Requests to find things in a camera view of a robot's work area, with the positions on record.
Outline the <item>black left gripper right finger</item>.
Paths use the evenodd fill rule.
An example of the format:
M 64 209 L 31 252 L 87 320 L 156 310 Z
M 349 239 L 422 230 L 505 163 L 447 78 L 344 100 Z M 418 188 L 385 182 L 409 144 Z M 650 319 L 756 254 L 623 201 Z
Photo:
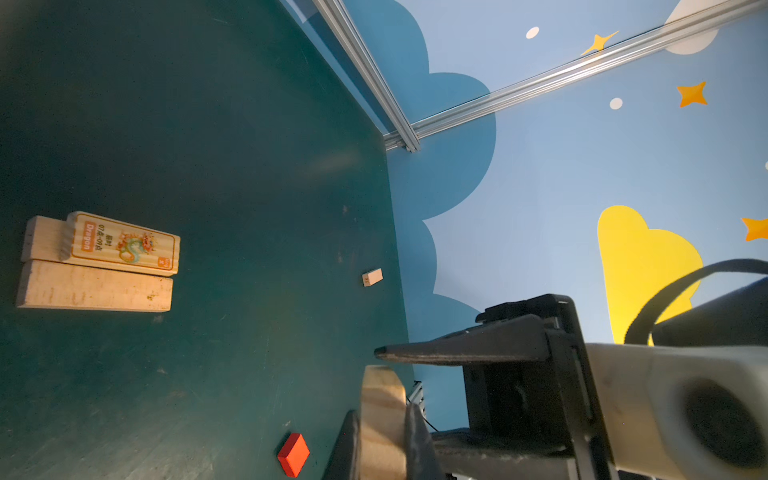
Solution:
M 421 410 L 414 404 L 409 404 L 406 408 L 405 453 L 408 480 L 446 478 Z

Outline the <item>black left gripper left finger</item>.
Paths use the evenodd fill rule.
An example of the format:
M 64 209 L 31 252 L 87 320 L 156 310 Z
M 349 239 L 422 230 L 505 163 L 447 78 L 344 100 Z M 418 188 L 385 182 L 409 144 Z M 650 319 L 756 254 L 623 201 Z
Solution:
M 358 480 L 360 454 L 360 418 L 358 412 L 347 412 L 337 436 L 323 480 Z

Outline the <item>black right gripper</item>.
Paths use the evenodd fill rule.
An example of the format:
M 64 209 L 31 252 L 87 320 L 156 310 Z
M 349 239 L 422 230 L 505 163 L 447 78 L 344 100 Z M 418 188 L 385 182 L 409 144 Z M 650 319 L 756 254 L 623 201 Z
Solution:
M 476 321 L 374 351 L 394 363 L 464 366 L 468 425 L 432 436 L 443 471 L 474 479 L 617 478 L 574 301 L 546 294 L 490 307 Z

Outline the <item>printed wood block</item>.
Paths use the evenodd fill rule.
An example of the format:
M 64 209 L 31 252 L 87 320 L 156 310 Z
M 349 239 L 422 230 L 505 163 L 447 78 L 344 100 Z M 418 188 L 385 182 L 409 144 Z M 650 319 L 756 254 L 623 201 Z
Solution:
M 64 263 L 171 277 L 178 273 L 181 238 L 83 211 L 68 215 L 60 242 Z

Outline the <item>wood block numbered 31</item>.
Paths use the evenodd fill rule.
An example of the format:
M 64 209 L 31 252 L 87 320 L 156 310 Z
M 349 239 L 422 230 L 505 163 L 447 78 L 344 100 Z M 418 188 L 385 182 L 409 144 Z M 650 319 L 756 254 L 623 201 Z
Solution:
M 60 262 L 67 223 L 43 216 L 32 217 L 26 225 L 21 261 Z

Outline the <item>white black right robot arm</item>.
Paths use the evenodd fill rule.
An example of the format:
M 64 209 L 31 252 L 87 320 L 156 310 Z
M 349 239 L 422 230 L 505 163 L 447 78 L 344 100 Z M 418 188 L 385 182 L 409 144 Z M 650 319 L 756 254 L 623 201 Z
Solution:
M 767 284 L 666 321 L 642 310 L 645 345 L 588 343 L 574 302 L 542 295 L 482 312 L 472 328 L 388 345 L 380 359 L 458 366 L 469 424 L 406 432 L 414 478 L 763 479 Z

